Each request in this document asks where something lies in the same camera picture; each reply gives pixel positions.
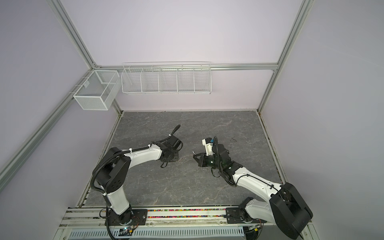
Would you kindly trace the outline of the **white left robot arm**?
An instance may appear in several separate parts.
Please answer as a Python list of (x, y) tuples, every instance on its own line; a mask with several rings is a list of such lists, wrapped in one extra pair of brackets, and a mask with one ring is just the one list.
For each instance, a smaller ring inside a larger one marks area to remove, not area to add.
[(177, 137), (168, 136), (141, 148), (110, 148), (94, 168), (90, 181), (91, 189), (102, 194), (107, 211), (112, 211), (111, 214), (106, 213), (106, 219), (115, 218), (118, 225), (130, 224), (134, 214), (124, 191), (129, 170), (150, 161), (160, 161), (161, 168), (165, 168), (169, 162), (179, 160), (179, 151), (183, 145)]

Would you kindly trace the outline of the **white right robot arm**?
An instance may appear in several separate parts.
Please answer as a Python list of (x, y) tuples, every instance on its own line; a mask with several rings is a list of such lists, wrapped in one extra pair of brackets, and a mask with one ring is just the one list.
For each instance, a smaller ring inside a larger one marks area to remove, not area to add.
[(266, 180), (233, 161), (224, 145), (216, 139), (202, 141), (205, 152), (194, 154), (199, 167), (218, 170), (230, 186), (243, 187), (262, 201), (246, 198), (240, 205), (240, 221), (260, 219), (277, 225), (288, 238), (296, 240), (313, 218), (313, 213), (296, 187), (290, 183), (279, 184)]

